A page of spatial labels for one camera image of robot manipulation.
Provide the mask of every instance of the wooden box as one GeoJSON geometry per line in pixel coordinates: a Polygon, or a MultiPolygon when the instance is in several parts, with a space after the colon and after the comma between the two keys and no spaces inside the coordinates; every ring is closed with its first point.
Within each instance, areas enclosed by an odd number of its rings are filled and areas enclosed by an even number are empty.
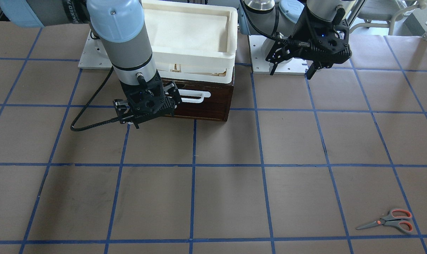
{"type": "MultiPolygon", "coordinates": [[[[208,91],[211,96],[202,103],[182,103],[174,111],[174,117],[226,122],[231,109],[235,74],[229,84],[205,81],[174,80],[179,89],[208,91]]],[[[163,78],[163,84],[170,79],[163,78]]]]}

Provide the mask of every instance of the black cable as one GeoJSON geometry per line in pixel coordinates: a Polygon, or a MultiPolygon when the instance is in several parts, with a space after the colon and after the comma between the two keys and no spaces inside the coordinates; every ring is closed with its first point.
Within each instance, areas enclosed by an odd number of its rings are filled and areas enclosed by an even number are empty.
{"type": "Polygon", "coordinates": [[[110,76],[111,76],[112,73],[113,73],[113,67],[111,67],[110,72],[108,72],[107,77],[102,82],[102,84],[100,85],[100,87],[97,88],[96,92],[93,94],[93,96],[91,97],[91,99],[89,99],[89,101],[86,103],[86,105],[83,106],[83,108],[81,109],[80,113],[78,113],[78,115],[72,121],[72,123],[71,123],[71,131],[81,132],[81,131],[89,130],[89,129],[94,128],[94,127],[105,125],[107,123],[112,123],[112,122],[118,122],[119,121],[119,118],[115,117],[115,118],[112,118],[110,120],[106,120],[106,121],[103,121],[103,122],[98,122],[98,123],[91,124],[91,125],[88,125],[88,126],[85,126],[85,127],[81,127],[81,128],[75,128],[74,127],[74,125],[76,124],[76,122],[78,121],[78,119],[81,117],[81,115],[83,114],[83,112],[86,110],[86,108],[88,108],[88,106],[91,104],[91,102],[94,100],[94,98],[100,92],[100,90],[102,90],[102,88],[105,86],[105,84],[107,83],[107,81],[110,78],[110,76]]]}
{"type": "Polygon", "coordinates": [[[95,35],[94,35],[93,31],[91,31],[91,32],[89,33],[89,36],[90,36],[90,37],[91,37],[91,39],[93,39],[93,40],[100,40],[100,38],[99,38],[99,37],[97,37],[97,36],[95,36],[95,35]]]}
{"type": "Polygon", "coordinates": [[[279,25],[279,3],[276,3],[274,7],[276,9],[276,15],[274,18],[273,32],[271,33],[271,35],[276,35],[276,32],[278,31],[278,25],[279,25]]]}
{"type": "Polygon", "coordinates": [[[240,4],[241,4],[242,9],[243,9],[243,12],[244,12],[244,14],[245,14],[245,16],[246,16],[246,19],[248,19],[249,24],[252,26],[252,28],[254,28],[254,30],[255,30],[256,32],[258,32],[259,34],[261,34],[261,35],[263,35],[263,36],[267,37],[267,38],[268,38],[268,39],[270,39],[270,40],[274,40],[274,41],[281,42],[281,43],[286,42],[286,41],[285,41],[285,40],[283,40],[283,39],[279,39],[279,38],[277,38],[277,37],[275,37],[275,36],[271,36],[271,35],[269,35],[269,34],[266,34],[266,33],[262,32],[260,29],[258,29],[258,28],[256,27],[256,25],[254,25],[254,23],[252,22],[251,18],[249,17],[249,14],[248,14],[248,12],[247,12],[247,10],[246,10],[246,7],[245,7],[245,3],[244,3],[244,1],[243,1],[243,0],[240,0],[240,4]]]}

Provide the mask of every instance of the floor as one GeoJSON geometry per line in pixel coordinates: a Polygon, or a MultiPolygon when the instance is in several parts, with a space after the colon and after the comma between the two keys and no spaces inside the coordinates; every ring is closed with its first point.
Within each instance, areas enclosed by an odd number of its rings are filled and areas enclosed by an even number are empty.
{"type": "Polygon", "coordinates": [[[88,30],[0,22],[0,253],[427,253],[427,42],[353,34],[306,80],[252,74],[239,35],[228,122],[76,133],[107,73],[77,68],[88,30]],[[413,235],[355,230],[394,207],[413,235]]]}

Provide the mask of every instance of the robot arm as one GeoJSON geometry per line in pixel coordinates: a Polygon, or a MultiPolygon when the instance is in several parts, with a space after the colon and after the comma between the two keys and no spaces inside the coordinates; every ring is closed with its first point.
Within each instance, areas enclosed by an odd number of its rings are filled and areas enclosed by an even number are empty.
{"type": "Polygon", "coordinates": [[[306,73],[346,62],[352,55],[349,25],[344,20],[355,0],[240,0],[243,34],[260,34],[274,41],[266,61],[273,64],[291,58],[313,61],[306,73]]]}
{"type": "Polygon", "coordinates": [[[126,100],[114,101],[119,122],[133,122],[138,128],[142,122],[173,114],[182,102],[175,83],[164,86],[155,67],[139,0],[0,0],[0,6],[23,27],[90,21],[126,95],[126,100]]]}

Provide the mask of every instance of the white metal base plate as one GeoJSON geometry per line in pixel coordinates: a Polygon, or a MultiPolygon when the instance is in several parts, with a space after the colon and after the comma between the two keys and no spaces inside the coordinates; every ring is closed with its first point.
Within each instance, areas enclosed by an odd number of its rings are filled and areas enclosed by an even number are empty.
{"type": "Polygon", "coordinates": [[[88,34],[78,67],[80,69],[110,69],[112,66],[100,40],[93,40],[88,34]]]}
{"type": "MultiPolygon", "coordinates": [[[[251,49],[251,62],[253,65],[253,72],[256,74],[270,74],[272,69],[271,63],[265,61],[267,55],[262,51],[261,47],[265,41],[262,35],[249,36],[249,48],[251,49]]],[[[304,75],[309,66],[306,60],[299,58],[292,58],[290,61],[284,61],[278,65],[275,74],[288,74],[288,75],[304,75]]]]}

